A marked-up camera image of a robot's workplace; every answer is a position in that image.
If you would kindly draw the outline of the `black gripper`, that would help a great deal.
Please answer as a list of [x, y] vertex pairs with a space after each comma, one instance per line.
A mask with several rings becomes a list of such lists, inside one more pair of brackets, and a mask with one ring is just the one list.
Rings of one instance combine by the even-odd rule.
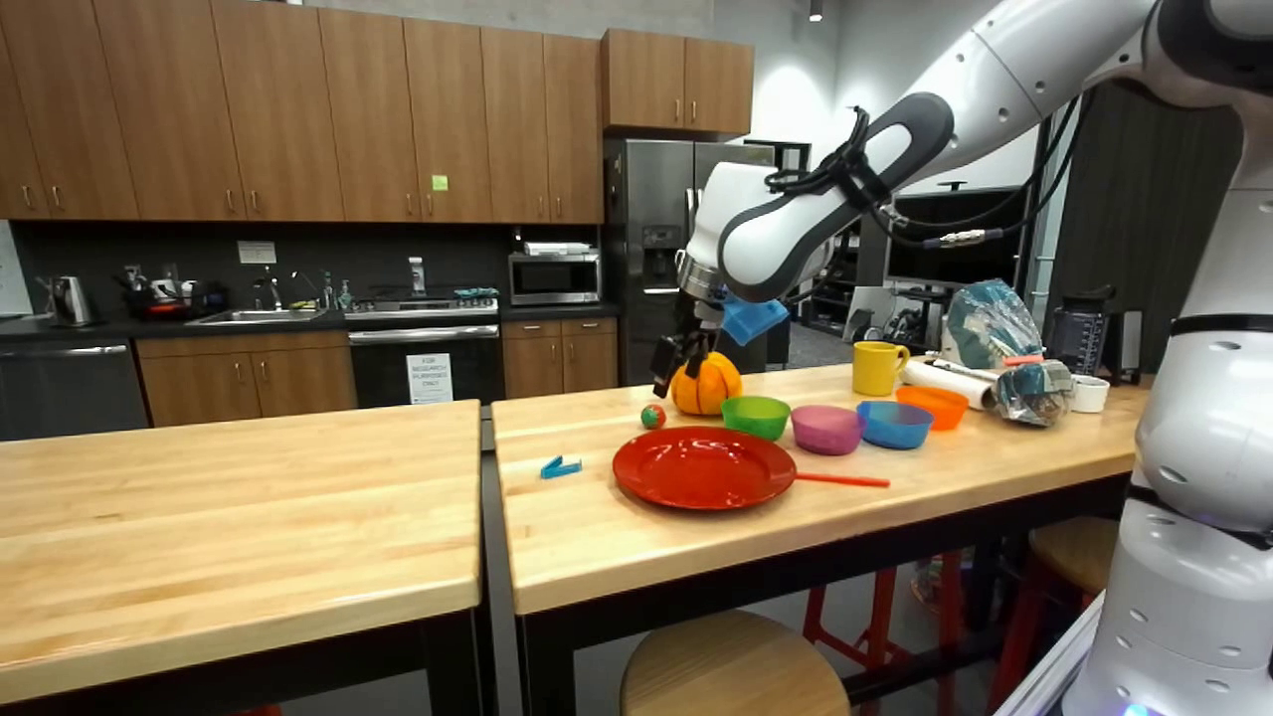
[[672, 330], [658, 343], [648, 371], [653, 392], [665, 399], [672, 391], [676, 371], [695, 374], [701, 362], [717, 350], [719, 330], [701, 317], [695, 298], [682, 298], [672, 309]]

